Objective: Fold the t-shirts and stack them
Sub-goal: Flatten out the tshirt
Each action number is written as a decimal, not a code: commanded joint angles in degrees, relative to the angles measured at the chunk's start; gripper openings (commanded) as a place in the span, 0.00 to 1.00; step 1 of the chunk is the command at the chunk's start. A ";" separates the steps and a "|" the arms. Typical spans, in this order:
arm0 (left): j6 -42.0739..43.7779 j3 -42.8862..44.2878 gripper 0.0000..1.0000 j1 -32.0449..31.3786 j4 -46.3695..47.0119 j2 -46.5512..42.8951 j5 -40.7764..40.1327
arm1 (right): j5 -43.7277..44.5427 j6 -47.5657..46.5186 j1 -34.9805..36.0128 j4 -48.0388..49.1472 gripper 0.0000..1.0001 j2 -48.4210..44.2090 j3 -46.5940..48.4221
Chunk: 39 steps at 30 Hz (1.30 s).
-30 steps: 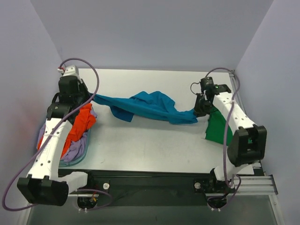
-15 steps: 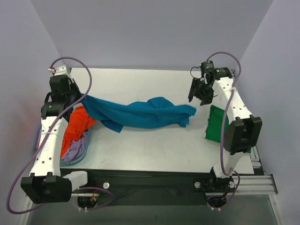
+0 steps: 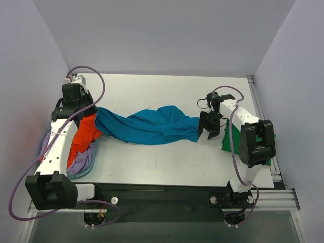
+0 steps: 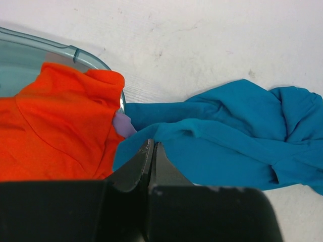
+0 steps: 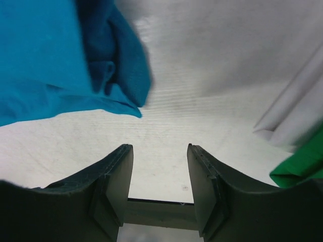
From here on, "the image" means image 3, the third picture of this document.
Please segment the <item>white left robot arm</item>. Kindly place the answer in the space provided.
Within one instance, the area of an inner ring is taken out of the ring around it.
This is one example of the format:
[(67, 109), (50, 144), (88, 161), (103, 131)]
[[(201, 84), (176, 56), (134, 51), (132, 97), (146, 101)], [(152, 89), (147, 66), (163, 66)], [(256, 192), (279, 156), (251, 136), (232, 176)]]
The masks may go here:
[(83, 76), (76, 76), (62, 86), (63, 97), (51, 114), (49, 141), (35, 175), (27, 176), (26, 189), (38, 210), (74, 208), (84, 201), (95, 209), (102, 204), (102, 195), (94, 184), (76, 185), (67, 177), (67, 163), (73, 138), (82, 118), (95, 113), (93, 98)]

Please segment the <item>teal blue t shirt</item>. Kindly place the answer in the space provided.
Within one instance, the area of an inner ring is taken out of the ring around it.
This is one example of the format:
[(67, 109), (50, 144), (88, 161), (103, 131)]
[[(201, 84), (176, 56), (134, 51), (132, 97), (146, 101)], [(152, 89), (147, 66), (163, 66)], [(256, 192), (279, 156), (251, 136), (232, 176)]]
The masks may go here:
[(128, 117), (100, 107), (95, 118), (95, 125), (103, 134), (141, 145), (162, 145), (179, 140), (197, 142), (198, 123), (199, 118), (186, 116), (173, 105), (141, 110)]

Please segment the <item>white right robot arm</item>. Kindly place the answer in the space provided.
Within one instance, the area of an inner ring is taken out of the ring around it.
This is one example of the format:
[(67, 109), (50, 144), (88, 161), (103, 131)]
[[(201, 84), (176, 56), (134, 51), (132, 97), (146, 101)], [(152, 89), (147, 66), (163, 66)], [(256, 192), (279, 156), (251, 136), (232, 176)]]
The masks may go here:
[(220, 122), (228, 121), (230, 152), (236, 175), (228, 182), (224, 200), (231, 207), (239, 203), (253, 203), (251, 188), (259, 171), (275, 157), (273, 123), (262, 120), (239, 105), (231, 94), (219, 95), (212, 91), (206, 95), (208, 112), (199, 117), (198, 133), (207, 131), (211, 140), (220, 134)]

